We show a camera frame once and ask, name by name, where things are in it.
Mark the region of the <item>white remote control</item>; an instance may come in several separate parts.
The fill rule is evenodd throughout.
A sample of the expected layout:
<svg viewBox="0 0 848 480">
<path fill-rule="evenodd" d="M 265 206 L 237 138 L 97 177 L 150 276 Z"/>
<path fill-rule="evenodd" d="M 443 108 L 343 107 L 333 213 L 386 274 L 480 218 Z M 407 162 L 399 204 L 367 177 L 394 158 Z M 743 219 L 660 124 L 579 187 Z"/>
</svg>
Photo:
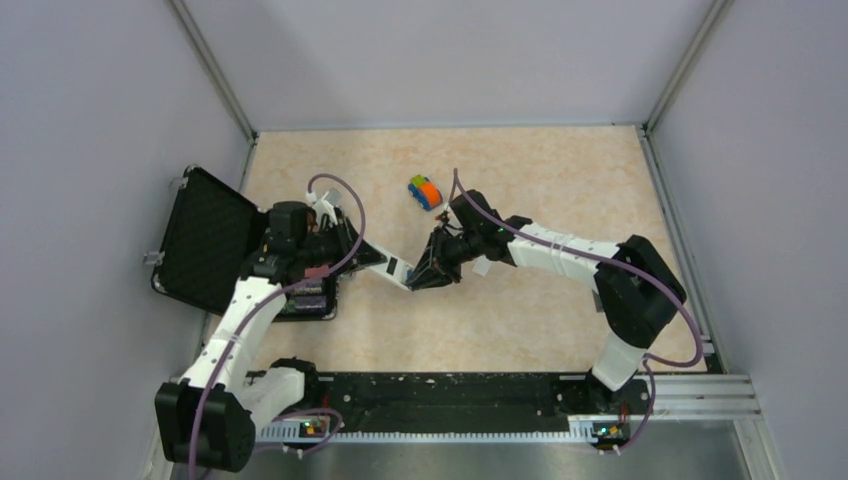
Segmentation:
<svg viewBox="0 0 848 480">
<path fill-rule="evenodd" d="M 414 266 L 379 245 L 373 245 L 372 248 L 380 254 L 380 261 L 368 266 L 366 271 L 376 274 L 404 291 L 410 291 L 407 281 Z"/>
</svg>

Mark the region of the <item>white battery cover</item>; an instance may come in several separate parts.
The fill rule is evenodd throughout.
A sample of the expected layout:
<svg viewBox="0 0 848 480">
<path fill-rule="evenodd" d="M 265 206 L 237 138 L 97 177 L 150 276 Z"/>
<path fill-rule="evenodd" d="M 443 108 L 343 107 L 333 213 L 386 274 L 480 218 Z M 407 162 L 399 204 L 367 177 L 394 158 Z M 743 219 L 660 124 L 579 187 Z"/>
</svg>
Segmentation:
<svg viewBox="0 0 848 480">
<path fill-rule="evenodd" d="M 486 257 L 479 257 L 475 260 L 472 266 L 472 272 L 479 276 L 486 276 L 490 271 L 493 262 Z"/>
</svg>

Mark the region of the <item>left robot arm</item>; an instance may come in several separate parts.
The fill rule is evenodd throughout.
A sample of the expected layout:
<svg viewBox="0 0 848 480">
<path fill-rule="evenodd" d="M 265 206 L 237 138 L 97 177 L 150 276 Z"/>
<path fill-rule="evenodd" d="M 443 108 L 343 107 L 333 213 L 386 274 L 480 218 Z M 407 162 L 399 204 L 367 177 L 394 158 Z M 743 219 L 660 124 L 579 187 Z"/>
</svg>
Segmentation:
<svg viewBox="0 0 848 480">
<path fill-rule="evenodd" d="M 326 201 L 277 203 L 264 219 L 213 336 L 189 368 L 163 383 L 154 397 L 164 456 L 184 465 L 191 479 L 211 470 L 240 471 L 260 428 L 288 407 L 303 414 L 319 404 L 321 388 L 303 367 L 273 367 L 254 386 L 244 384 L 289 294 L 313 280 L 388 259 L 364 240 L 362 227 Z"/>
</svg>

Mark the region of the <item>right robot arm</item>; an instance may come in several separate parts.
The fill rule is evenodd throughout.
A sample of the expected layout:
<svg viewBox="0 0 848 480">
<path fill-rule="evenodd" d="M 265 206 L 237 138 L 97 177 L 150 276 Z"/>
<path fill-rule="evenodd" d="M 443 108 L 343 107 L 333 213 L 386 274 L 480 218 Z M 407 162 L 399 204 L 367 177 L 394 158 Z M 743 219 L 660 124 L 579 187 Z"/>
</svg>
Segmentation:
<svg viewBox="0 0 848 480">
<path fill-rule="evenodd" d="M 590 288 L 611 330 L 586 385 L 589 404 L 612 412 L 627 397 L 626 384 L 687 294 L 645 237 L 590 241 L 547 229 L 518 215 L 502 219 L 474 189 L 453 199 L 405 284 L 412 290 L 458 283 L 468 262 L 482 259 L 536 268 Z"/>
</svg>

